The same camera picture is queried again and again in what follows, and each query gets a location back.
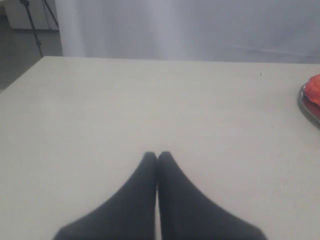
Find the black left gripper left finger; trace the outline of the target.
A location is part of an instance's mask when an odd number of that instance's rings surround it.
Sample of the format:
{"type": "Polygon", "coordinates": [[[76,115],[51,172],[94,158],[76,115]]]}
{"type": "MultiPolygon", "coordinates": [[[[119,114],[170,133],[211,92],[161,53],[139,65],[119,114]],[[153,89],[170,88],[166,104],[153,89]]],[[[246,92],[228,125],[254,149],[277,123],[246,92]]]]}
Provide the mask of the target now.
{"type": "Polygon", "coordinates": [[[153,240],[157,157],[146,152],[127,182],[105,203],[62,227],[56,240],[153,240]]]}

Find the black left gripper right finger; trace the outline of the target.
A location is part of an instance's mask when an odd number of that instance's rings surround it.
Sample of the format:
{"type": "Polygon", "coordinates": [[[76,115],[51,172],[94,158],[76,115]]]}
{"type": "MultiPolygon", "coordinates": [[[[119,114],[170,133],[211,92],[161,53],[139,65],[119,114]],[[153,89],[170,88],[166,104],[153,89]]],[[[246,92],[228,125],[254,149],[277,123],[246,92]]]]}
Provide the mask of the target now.
{"type": "Polygon", "coordinates": [[[256,226],[207,198],[179,168],[172,154],[157,161],[161,237],[164,240],[264,240],[256,226]]]}

